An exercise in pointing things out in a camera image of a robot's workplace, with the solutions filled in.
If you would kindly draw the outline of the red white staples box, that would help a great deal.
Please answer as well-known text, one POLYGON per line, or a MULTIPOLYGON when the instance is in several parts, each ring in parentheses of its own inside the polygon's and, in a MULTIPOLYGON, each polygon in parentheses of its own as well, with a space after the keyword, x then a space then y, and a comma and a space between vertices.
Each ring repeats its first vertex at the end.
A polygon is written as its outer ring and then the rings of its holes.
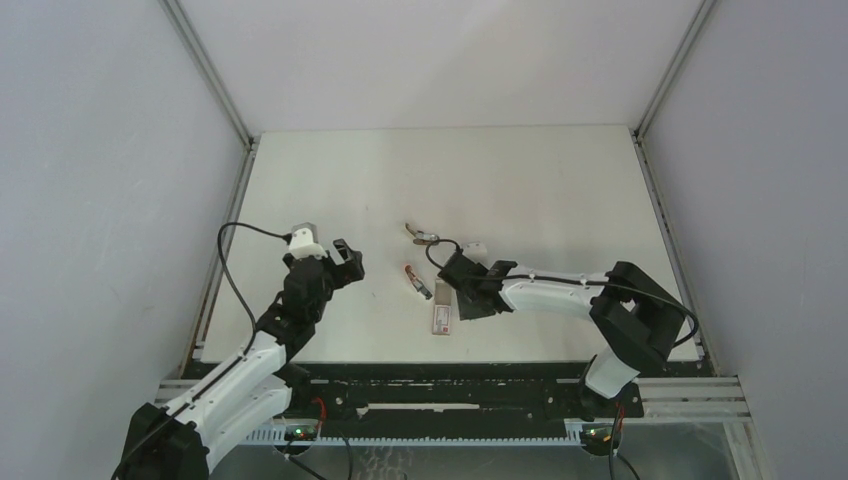
POLYGON ((451 334, 453 289, 441 279, 435 281, 433 302, 432 334, 448 336, 451 334))

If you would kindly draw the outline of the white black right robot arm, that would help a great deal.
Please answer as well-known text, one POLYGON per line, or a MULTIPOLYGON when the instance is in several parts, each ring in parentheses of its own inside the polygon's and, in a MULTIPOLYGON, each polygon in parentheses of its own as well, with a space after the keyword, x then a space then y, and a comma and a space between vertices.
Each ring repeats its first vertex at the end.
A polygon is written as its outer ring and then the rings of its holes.
POLYGON ((462 250, 438 265, 437 276, 452 287, 465 320, 519 311, 547 312, 592 323, 606 342, 584 371, 579 406, 605 415, 618 395, 642 374, 662 371, 688 337, 680 333, 694 314, 637 265, 618 261, 607 272, 567 274, 515 261, 491 266, 462 250))

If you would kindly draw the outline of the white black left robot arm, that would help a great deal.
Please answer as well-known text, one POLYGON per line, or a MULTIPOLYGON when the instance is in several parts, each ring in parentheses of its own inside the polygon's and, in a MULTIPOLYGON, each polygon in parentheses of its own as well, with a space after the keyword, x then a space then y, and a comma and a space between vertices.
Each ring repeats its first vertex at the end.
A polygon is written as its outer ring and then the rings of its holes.
POLYGON ((289 245, 283 287, 256 322, 255 335, 200 381, 131 417, 115 479, 207 479, 265 421, 305 414, 311 388, 279 372, 311 340, 333 294, 363 280, 362 254, 342 239, 333 247, 289 245))

